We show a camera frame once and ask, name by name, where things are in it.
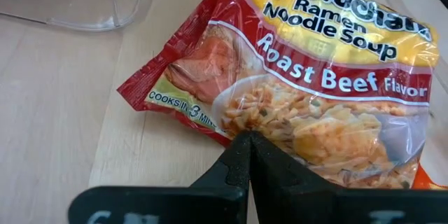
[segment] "ramen noodle package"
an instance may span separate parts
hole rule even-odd
[[[372,0],[203,0],[118,91],[223,145],[262,132],[342,186],[429,188],[437,41]]]

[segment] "white plate image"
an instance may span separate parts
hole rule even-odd
[[[273,76],[271,74],[263,74],[243,78],[220,93],[211,105],[211,117],[213,118],[213,121],[217,123],[217,126],[221,129],[223,128],[222,118],[232,99],[252,91],[256,85],[266,82],[269,78],[273,78]]]

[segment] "plastic wrapper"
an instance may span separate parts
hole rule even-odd
[[[373,0],[203,0],[118,91],[224,145],[258,130],[342,186],[425,188],[437,41]]]

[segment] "light wood surface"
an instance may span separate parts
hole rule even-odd
[[[201,0],[154,0],[124,30],[86,34],[0,18],[0,223],[65,223],[100,185],[187,186],[223,148],[169,115],[135,112],[116,88],[156,55]],[[439,0],[377,0],[440,33],[422,162],[448,180],[448,10]],[[253,203],[249,223],[257,223]]]

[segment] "maruchan ramen noodle soup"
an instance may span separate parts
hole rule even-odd
[[[437,41],[372,0],[203,0],[118,91],[223,145],[262,132],[341,186],[439,188],[419,167]]]

